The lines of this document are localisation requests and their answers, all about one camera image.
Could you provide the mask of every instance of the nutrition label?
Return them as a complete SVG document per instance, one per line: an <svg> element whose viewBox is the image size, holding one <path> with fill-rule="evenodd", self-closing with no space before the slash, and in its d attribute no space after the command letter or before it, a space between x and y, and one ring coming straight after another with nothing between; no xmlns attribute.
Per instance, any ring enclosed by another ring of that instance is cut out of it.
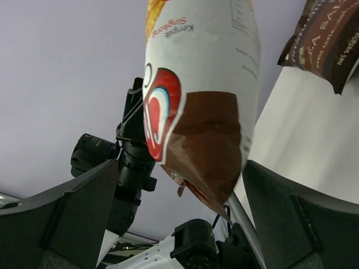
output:
<svg viewBox="0 0 359 269"><path fill-rule="evenodd" d="M239 31L242 31L244 34L248 35L256 44L257 52L260 51L260 42L259 36L256 34L257 29L250 29L242 22L248 22L255 20L253 12L249 7L250 0L230 0L231 2L231 12L232 12L232 26Z"/></svg>

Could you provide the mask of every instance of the red logo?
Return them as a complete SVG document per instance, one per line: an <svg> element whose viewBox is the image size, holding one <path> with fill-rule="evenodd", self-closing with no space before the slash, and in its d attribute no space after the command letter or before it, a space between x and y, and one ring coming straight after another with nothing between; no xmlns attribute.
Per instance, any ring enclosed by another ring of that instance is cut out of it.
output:
<svg viewBox="0 0 359 269"><path fill-rule="evenodd" d="M156 161L163 159L164 141L177 114L180 99L181 83L177 75L166 68L158 68L144 99L147 146Z"/></svg>

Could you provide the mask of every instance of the food package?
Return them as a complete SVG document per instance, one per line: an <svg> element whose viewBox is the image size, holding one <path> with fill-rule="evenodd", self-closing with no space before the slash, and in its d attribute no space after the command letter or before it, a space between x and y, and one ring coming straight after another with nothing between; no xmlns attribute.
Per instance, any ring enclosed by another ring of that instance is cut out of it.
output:
<svg viewBox="0 0 359 269"><path fill-rule="evenodd" d="M146 37L149 152L225 217L256 121L260 40L251 2L150 0Z"/></svg>
<svg viewBox="0 0 359 269"><path fill-rule="evenodd" d="M308 0L278 64L327 80L341 94L359 64L359 0Z"/></svg>

